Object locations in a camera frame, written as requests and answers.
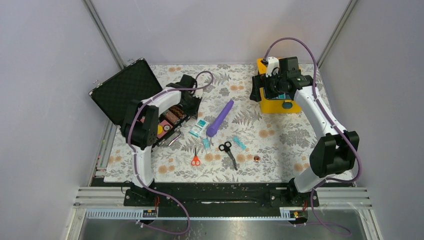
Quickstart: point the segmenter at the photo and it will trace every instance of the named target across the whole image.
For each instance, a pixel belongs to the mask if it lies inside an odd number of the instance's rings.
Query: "white wall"
[[[0,5],[0,239],[59,239],[107,120],[88,92],[119,69],[82,1]]]
[[[255,63],[282,37],[318,58],[349,0],[93,0],[124,61],[150,64]],[[297,42],[275,56],[311,63]]]
[[[385,240],[423,239],[424,4],[359,1],[321,68]]]

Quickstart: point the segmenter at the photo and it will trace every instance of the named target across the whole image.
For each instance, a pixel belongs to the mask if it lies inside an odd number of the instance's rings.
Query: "orange scissors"
[[[200,160],[198,158],[198,152],[197,152],[196,148],[194,148],[194,157],[193,157],[193,160],[191,161],[191,165],[192,166],[199,166],[200,165]]]

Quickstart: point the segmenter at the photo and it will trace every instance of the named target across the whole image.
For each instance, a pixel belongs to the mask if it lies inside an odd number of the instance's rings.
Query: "case lid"
[[[115,125],[121,126],[131,100],[142,101],[162,91],[148,63],[140,58],[93,89],[89,95]]]

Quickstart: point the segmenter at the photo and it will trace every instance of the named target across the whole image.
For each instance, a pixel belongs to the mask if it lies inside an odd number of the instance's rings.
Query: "floral tablecloth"
[[[301,64],[302,74],[313,75],[312,64]],[[222,123],[210,153],[206,153],[201,138],[189,134],[196,120],[181,127],[181,137],[171,146],[156,147],[151,154],[156,182],[288,182],[309,167],[309,155],[315,143],[315,133],[303,112],[291,114],[263,114],[259,103],[249,100],[252,76],[258,70],[254,64],[214,65],[152,65],[162,86],[178,82],[183,74],[195,77],[208,70],[215,81],[203,93],[198,117],[212,123],[229,100],[234,105]],[[200,77],[199,86],[210,80],[208,74]],[[317,87],[328,104],[321,76]],[[233,137],[246,145],[242,150]],[[228,155],[218,150],[218,145],[231,141],[231,152],[237,162],[237,171]],[[201,161],[192,166],[194,149]],[[124,182],[133,176],[131,149],[119,129],[113,142],[105,182]],[[352,173],[338,176],[351,179]]]

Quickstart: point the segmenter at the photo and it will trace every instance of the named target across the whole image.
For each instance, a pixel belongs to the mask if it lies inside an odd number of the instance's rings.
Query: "metal floor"
[[[360,216],[355,210],[325,210],[319,217],[325,222],[335,222],[348,227],[353,236],[350,240],[363,240],[366,235]],[[309,211],[309,223],[317,222]],[[140,228],[134,220],[86,219],[80,240],[344,240],[345,237],[331,233],[321,225],[287,226],[287,221],[271,220],[193,220],[191,231],[174,236],[149,228]],[[183,231],[186,221],[157,220],[152,226],[168,231]]]

